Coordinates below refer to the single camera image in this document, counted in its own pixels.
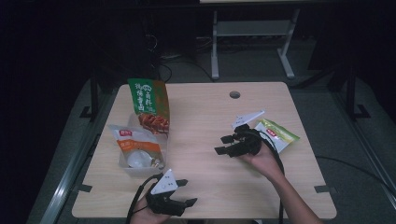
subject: metal frame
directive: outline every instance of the metal frame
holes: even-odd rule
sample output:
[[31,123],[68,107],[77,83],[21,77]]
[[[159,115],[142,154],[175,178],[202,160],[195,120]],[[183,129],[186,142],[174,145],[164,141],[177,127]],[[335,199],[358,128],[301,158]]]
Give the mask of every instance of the metal frame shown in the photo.
[[96,120],[90,122],[85,131],[85,136],[81,139],[79,147],[76,148],[67,165],[64,175],[55,190],[52,199],[47,207],[44,216],[41,218],[40,224],[55,223],[60,215],[68,194],[73,187],[74,180],[77,178],[80,167],[84,164],[92,144],[95,142],[96,133],[101,132],[105,126],[107,115],[113,105],[116,94],[103,94],[103,99],[99,110],[97,111]]
[[218,63],[218,36],[236,36],[236,35],[284,35],[285,44],[277,50],[282,66],[285,70],[286,77],[293,79],[294,73],[291,69],[287,52],[290,41],[294,33],[300,9],[294,9],[291,20],[284,21],[218,21],[218,12],[213,14],[213,45],[212,45],[212,78],[219,79]]
[[[386,183],[389,186],[390,189],[396,191],[396,184],[389,176],[387,170],[382,164],[382,161],[376,155],[375,148],[371,146],[369,140],[365,137],[361,127],[356,122],[356,120],[350,117],[349,111],[345,110],[345,106],[346,104],[348,104],[348,102],[344,102],[342,99],[343,97],[340,95],[340,93],[337,92],[334,92],[332,94],[332,97],[336,102],[337,106],[339,107],[340,111],[343,112],[342,115],[344,117],[346,124],[348,124],[349,128],[352,130],[358,141],[361,143],[361,148],[366,154],[373,171],[377,174],[377,176],[380,179],[384,181],[384,183]],[[393,207],[396,209],[396,198],[389,192],[389,190],[386,187],[384,187],[383,185],[381,185],[381,187],[385,191],[385,194],[387,195],[389,201],[392,203]]]

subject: wire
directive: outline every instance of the wire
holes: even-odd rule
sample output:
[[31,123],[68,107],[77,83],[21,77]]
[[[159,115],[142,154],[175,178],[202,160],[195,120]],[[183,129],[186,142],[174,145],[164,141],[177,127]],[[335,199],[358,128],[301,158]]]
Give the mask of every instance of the wire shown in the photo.
[[134,207],[136,206],[137,200],[139,200],[140,194],[142,194],[142,191],[145,188],[145,186],[147,185],[147,183],[154,178],[157,180],[160,180],[161,177],[163,177],[163,173],[159,173],[157,175],[152,175],[141,186],[139,186],[139,188],[137,189],[136,195],[134,196],[134,199],[132,200],[131,206],[129,207],[125,224],[129,224],[131,222],[131,217],[134,215]]
[[170,67],[166,66],[165,64],[160,64],[160,66],[165,67],[165,68],[167,68],[169,70],[169,77],[166,80],[163,80],[163,78],[161,77],[161,73],[159,74],[160,80],[166,83],[166,82],[168,82],[171,79],[171,77],[173,75],[172,74],[172,69]]
[[190,64],[193,64],[193,65],[195,65],[195,66],[201,68],[201,70],[204,71],[204,73],[206,74],[206,76],[209,77],[209,79],[210,79],[212,82],[215,82],[215,81],[216,81],[215,79],[212,78],[212,76],[209,75],[209,73],[206,72],[206,70],[205,70],[201,65],[199,65],[199,64],[197,64],[197,63],[192,63],[192,62],[187,62],[187,61],[186,61],[186,62],[168,62],[168,63],[190,63]]
[[335,158],[325,157],[325,156],[315,156],[315,157],[318,158],[318,159],[324,159],[324,160],[329,160],[329,161],[337,161],[337,162],[343,163],[344,165],[347,165],[347,166],[349,166],[349,167],[355,168],[355,169],[357,169],[357,170],[363,172],[364,174],[370,176],[371,178],[373,178],[374,180],[376,180],[376,181],[378,181],[380,184],[382,184],[382,185],[389,191],[389,193],[390,193],[393,197],[396,198],[396,193],[390,188],[390,186],[389,186],[387,183],[385,183],[384,180],[382,180],[382,179],[379,178],[378,176],[374,175],[374,174],[371,173],[370,171],[367,171],[367,170],[365,170],[365,169],[363,169],[363,168],[360,168],[359,166],[356,166],[356,165],[353,165],[353,164],[348,163],[348,162],[346,162],[346,161],[341,161],[341,160],[338,160],[338,159],[335,159]]
[[[255,133],[251,133],[251,132],[244,132],[244,133],[252,134],[252,135],[254,135],[256,137],[259,137],[262,141],[266,140],[261,135],[257,135]],[[272,139],[266,133],[263,133],[263,134],[265,136],[267,136],[268,139],[271,141],[273,147],[269,147],[269,148],[270,148],[272,154],[274,155],[274,158],[276,160],[277,165],[279,166],[279,169],[282,171],[282,174],[284,175],[285,174],[285,168],[283,166],[282,160],[279,157],[279,153],[276,150],[274,142],[272,141]],[[283,210],[284,210],[283,203],[282,203],[282,201],[280,201],[279,202],[279,218],[278,218],[278,223],[279,224],[283,223]]]
[[155,37],[155,35],[146,35],[146,37],[150,37],[150,38],[154,39],[154,47],[152,47],[151,49],[148,49],[149,51],[154,51],[157,48],[157,45],[158,45],[157,37]]
[[147,207],[148,207],[148,206],[146,205],[146,206],[144,206],[144,207],[142,207],[142,208],[140,208],[140,209],[134,211],[133,214],[138,213],[138,212],[142,211],[143,209],[145,209],[145,208],[147,208]]
[[171,55],[162,55],[161,59],[162,60],[174,60],[174,59],[180,58],[181,56],[182,55],[179,54],[179,53],[174,53],[174,54],[171,54]]
[[249,44],[246,42],[239,43],[239,42],[244,42],[244,41],[237,41],[237,43],[235,43],[235,41],[234,41],[235,39],[241,39],[241,36],[229,37],[227,39],[224,38],[224,41],[222,41],[222,42],[226,49],[221,49],[222,45],[220,43],[218,43],[219,54],[235,54],[235,53],[244,51],[249,47]]
[[210,47],[212,47],[212,37],[197,37],[197,40],[201,40],[201,39],[207,39],[207,41],[203,44],[200,44],[199,46],[197,46],[197,52],[202,52],[204,49],[208,49]]
[[271,144],[272,144],[273,148],[274,148],[274,149],[276,150],[276,152],[277,152],[275,143],[274,143],[274,141],[270,138],[270,136],[268,136],[268,134],[265,133],[265,132],[263,132],[263,131],[258,131],[258,132],[264,134],[265,136],[267,136],[267,138],[271,141]]

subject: round hole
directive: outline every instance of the round hole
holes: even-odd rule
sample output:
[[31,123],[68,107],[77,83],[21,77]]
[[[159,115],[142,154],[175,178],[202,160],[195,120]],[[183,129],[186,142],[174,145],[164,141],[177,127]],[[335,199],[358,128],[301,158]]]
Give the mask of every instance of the round hole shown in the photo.
[[233,99],[238,99],[241,96],[241,93],[239,91],[231,91],[230,92],[230,97]]

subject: red label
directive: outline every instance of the red label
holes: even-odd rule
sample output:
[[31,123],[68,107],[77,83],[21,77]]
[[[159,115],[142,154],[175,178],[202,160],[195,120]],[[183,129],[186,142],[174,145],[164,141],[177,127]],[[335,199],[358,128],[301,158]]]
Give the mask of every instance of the red label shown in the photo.
[[276,136],[276,133],[274,131],[272,131],[271,129],[267,129],[267,132],[273,137]]
[[120,136],[132,136],[132,132],[129,130],[120,130]]

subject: green snack bag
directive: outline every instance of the green snack bag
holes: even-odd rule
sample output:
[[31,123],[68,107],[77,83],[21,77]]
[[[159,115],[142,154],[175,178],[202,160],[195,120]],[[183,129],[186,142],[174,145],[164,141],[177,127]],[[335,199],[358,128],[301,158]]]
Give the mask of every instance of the green snack bag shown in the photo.
[[129,78],[134,112],[140,125],[153,134],[169,132],[169,101],[162,81]]
[[299,136],[289,132],[284,127],[279,126],[269,119],[260,119],[255,129],[260,132],[262,138],[267,139],[274,145],[278,153],[290,143],[300,139]]

